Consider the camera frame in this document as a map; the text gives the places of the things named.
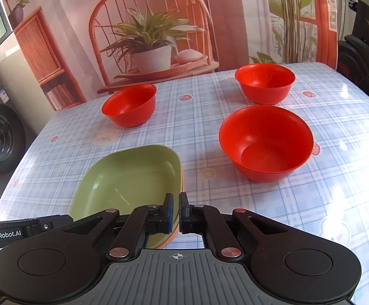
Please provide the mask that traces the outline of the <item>orange plate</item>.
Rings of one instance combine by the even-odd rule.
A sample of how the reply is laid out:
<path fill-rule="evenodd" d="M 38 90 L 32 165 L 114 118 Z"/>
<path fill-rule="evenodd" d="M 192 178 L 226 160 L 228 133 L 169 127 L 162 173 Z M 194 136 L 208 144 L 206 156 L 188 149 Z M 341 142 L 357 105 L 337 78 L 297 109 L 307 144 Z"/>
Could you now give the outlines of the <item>orange plate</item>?
<path fill-rule="evenodd" d="M 177 195 L 173 196 L 173 230 L 172 232 L 167 234 L 157 234 L 153 235 L 152 238 L 155 240 L 155 243 L 149 245 L 152 249 L 165 249 L 175 237 L 179 233 L 179 194 L 184 192 L 184 180 L 181 181 L 180 191 Z"/>

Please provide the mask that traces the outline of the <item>green square plate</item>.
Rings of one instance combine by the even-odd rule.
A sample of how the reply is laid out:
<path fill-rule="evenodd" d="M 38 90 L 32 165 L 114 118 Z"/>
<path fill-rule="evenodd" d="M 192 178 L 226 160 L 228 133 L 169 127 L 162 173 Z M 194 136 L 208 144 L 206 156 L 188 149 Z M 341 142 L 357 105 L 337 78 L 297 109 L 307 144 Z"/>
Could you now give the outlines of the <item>green square plate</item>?
<path fill-rule="evenodd" d="M 130 214 L 142 205 L 162 205 L 183 180 L 178 154 L 164 145 L 145 145 L 109 154 L 83 177 L 71 205 L 74 220 L 105 209 Z"/>

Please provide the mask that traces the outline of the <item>red bowl front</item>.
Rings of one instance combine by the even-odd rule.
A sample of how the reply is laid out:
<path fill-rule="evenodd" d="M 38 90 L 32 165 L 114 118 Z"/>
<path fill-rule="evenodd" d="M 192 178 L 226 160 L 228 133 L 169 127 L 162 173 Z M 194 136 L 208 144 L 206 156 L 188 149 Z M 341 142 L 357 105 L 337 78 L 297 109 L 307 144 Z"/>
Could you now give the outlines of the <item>red bowl front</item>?
<path fill-rule="evenodd" d="M 237 110 L 224 120 L 219 143 L 243 176 L 256 182 L 276 182 L 311 157 L 314 138 L 297 114 L 276 106 L 255 105 Z"/>

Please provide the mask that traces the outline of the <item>red bowl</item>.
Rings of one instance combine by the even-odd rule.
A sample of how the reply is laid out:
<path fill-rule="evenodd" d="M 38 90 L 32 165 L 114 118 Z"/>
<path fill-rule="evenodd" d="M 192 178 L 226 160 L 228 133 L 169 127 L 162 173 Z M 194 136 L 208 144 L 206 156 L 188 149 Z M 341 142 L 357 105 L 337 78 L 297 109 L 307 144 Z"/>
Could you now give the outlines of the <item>red bowl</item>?
<path fill-rule="evenodd" d="M 235 79 L 252 102 L 276 105 L 288 96 L 296 75 L 282 65 L 253 63 L 236 70 Z"/>
<path fill-rule="evenodd" d="M 110 96 L 102 113 L 120 127 L 137 127 L 155 110 L 157 87 L 150 83 L 131 85 Z"/>
<path fill-rule="evenodd" d="M 255 105 L 237 110 L 224 120 L 219 143 L 243 176 L 256 182 L 276 182 L 311 157 L 314 138 L 297 114 L 276 106 Z"/>

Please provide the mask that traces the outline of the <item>blue plaid tablecloth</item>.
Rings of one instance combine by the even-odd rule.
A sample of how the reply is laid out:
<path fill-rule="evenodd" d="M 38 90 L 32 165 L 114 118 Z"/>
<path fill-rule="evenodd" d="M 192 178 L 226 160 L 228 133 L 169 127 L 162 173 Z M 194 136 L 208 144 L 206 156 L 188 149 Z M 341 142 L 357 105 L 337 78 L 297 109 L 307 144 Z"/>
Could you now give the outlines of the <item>blue plaid tablecloth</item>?
<path fill-rule="evenodd" d="M 243 207 L 335 240 L 362 265 L 353 300 L 369 304 L 369 97 L 321 63 L 293 64 L 282 107 L 305 120 L 315 139 L 311 159 L 277 183 L 255 183 L 222 152 L 218 132 L 250 105 L 234 73 L 157 85 L 151 119 L 122 129 L 105 117 L 103 98 L 58 112 L 18 165 L 0 199 L 0 220 L 67 213 L 89 168 L 115 151 L 165 145 L 177 152 L 190 202 L 224 213 Z"/>

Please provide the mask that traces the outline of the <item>printed room backdrop cloth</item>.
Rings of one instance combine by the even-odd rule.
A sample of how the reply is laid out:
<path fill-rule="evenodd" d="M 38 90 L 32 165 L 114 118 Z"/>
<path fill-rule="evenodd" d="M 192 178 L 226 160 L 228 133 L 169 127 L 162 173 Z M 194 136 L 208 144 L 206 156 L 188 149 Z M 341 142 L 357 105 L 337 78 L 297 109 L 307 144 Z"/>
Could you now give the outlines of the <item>printed room backdrop cloth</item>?
<path fill-rule="evenodd" d="M 337 65 L 336 0 L 2 0 L 54 110 L 249 63 Z"/>

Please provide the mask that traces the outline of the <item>black exercise bike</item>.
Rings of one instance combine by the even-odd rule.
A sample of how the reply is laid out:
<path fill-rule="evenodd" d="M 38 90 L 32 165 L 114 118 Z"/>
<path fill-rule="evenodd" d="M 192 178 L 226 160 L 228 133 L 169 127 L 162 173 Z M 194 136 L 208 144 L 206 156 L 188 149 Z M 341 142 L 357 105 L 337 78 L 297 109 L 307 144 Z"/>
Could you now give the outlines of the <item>black exercise bike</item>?
<path fill-rule="evenodd" d="M 338 42 L 337 72 L 369 96 L 369 5 L 350 0 L 356 13 L 353 32 Z"/>

